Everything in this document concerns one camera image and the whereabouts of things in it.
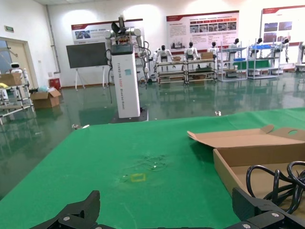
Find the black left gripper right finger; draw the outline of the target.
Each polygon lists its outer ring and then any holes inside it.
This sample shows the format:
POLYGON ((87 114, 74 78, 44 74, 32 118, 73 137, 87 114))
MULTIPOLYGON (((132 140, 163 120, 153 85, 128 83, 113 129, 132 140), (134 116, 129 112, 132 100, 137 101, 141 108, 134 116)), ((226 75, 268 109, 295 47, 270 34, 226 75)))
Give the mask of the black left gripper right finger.
POLYGON ((230 229, 303 229, 305 221, 284 212, 269 200, 254 198, 240 187, 232 190, 232 207, 239 223, 230 229))

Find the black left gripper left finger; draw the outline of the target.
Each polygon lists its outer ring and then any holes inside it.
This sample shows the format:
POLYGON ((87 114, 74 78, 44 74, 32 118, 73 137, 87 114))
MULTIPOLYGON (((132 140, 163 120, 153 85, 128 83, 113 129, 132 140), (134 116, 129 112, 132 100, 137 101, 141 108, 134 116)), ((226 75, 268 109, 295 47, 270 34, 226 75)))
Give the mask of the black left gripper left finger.
POLYGON ((34 226, 34 229, 101 229, 97 223, 100 214, 100 192, 92 191, 80 202, 66 205, 55 217, 34 226))

